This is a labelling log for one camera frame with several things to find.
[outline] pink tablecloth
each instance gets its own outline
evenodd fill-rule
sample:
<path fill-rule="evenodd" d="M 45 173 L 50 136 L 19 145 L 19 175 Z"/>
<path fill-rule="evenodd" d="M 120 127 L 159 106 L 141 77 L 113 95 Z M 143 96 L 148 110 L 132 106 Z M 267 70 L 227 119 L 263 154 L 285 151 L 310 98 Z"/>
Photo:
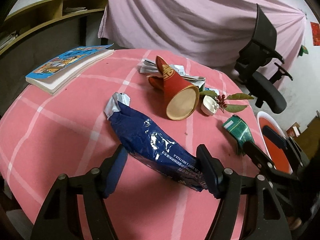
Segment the pink tablecloth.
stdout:
<path fill-rule="evenodd" d="M 225 167 L 247 176 L 257 173 L 247 156 L 236 156 L 236 141 L 221 127 L 230 113 L 219 110 L 207 117 L 198 107 L 185 120 L 166 118 L 162 93 L 148 84 L 137 67 L 142 58 L 154 59 L 156 55 L 169 64 L 183 65 L 190 75 L 205 76 L 206 86 L 220 93 L 240 92 L 223 73 L 168 51 L 145 49 L 115 51 L 54 97 L 29 85 L 0 121 L 0 171 L 32 222 L 59 174 L 82 175 L 100 166 L 119 145 L 103 113 L 116 91 L 128 94 L 132 108 L 148 115 L 189 153 L 195 155 L 196 147 L 204 143 Z M 238 115 L 264 150 L 252 109 Z M 208 191 L 199 193 L 173 182 L 130 156 L 116 191 L 105 201 L 119 239 L 131 240 L 204 239 L 218 202 Z M 242 203 L 235 239 L 243 212 Z M 81 205 L 80 216 L 84 217 Z M 90 239 L 86 222 L 83 231 L 85 239 Z"/>

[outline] red poster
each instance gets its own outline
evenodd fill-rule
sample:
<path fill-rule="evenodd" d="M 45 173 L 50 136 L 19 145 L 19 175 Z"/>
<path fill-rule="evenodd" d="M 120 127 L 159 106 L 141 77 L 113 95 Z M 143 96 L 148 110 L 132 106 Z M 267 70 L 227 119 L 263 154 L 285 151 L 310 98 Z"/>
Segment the red poster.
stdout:
<path fill-rule="evenodd" d="M 320 46 L 320 25 L 319 23 L 311 23 L 313 46 Z"/>

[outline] shelf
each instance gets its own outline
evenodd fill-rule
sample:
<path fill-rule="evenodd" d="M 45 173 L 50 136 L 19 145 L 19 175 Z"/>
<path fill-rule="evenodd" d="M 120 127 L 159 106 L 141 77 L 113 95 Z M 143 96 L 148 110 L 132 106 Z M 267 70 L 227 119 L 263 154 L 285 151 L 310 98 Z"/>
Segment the shelf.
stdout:
<path fill-rule="evenodd" d="M 0 57 L 46 28 L 73 18 L 103 12 L 107 3 L 108 0 L 43 0 L 21 8 L 9 15 L 0 27 L 0 32 L 17 31 L 18 34 L 14 41 L 0 50 Z M 87 11 L 63 15 L 66 7 L 86 7 Z"/>

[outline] red paper cup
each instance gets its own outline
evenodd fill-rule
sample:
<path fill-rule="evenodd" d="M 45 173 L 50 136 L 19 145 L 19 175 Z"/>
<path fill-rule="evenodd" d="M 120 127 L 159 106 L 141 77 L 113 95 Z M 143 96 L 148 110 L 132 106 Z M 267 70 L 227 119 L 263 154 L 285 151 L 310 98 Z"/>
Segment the red paper cup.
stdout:
<path fill-rule="evenodd" d="M 199 89 L 182 78 L 163 58 L 156 57 L 156 66 L 163 79 L 148 76 L 150 84 L 164 91 L 166 114 L 171 120 L 183 120 L 190 116 L 199 102 Z"/>

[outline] crumpled blue packaging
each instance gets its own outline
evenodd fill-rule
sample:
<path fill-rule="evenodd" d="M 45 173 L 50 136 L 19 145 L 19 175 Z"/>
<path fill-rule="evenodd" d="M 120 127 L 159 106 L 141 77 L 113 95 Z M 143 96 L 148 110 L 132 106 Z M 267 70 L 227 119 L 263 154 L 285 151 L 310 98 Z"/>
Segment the crumpled blue packaging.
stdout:
<path fill-rule="evenodd" d="M 199 160 L 168 136 L 148 116 L 129 107 L 130 98 L 115 93 L 105 113 L 130 155 L 155 171 L 196 191 L 207 189 Z"/>

